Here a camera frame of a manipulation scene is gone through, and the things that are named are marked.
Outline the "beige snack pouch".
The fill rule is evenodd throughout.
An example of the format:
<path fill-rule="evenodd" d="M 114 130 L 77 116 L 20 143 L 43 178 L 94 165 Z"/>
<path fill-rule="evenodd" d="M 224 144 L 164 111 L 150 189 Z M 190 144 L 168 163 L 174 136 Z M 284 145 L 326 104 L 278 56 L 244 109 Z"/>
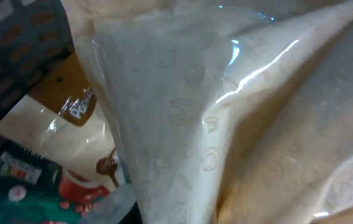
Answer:
<path fill-rule="evenodd" d="M 353 223 L 353 1 L 64 1 L 144 223 Z"/>

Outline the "brown dried food pouch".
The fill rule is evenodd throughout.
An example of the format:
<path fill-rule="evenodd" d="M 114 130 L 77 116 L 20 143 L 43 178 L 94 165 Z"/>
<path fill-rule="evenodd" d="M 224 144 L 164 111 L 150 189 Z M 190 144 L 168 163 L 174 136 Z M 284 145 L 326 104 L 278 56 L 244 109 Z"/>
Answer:
<path fill-rule="evenodd" d="M 75 54 L 0 120 L 0 135 L 109 190 L 125 182 L 110 128 Z"/>

